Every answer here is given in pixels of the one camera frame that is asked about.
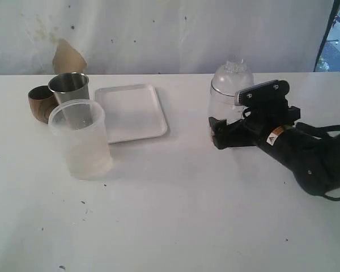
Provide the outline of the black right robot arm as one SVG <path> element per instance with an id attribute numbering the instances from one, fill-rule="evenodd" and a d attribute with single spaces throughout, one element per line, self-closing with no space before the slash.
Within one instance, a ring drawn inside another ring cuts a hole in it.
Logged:
<path id="1" fill-rule="evenodd" d="M 300 122 L 300 109 L 286 99 L 248 106 L 243 118 L 227 124 L 209 117 L 212 141 L 222 150 L 256 146 L 289 169 L 312 196 L 340 201 L 340 125 L 314 127 Z"/>

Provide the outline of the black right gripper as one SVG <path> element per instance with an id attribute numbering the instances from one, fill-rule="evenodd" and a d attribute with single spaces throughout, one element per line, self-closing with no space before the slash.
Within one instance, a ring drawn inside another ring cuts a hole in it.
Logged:
<path id="1" fill-rule="evenodd" d="M 266 142 L 268 135 L 274 129 L 285 125 L 293 126 L 299 119 L 301 119 L 300 108 L 289 106 L 286 99 L 248 107 L 243 111 L 243 118 L 239 120 L 239 123 L 247 131 L 249 137 L 234 139 L 228 137 L 227 120 L 208 118 L 211 140 L 217 149 L 256 146 Z"/>

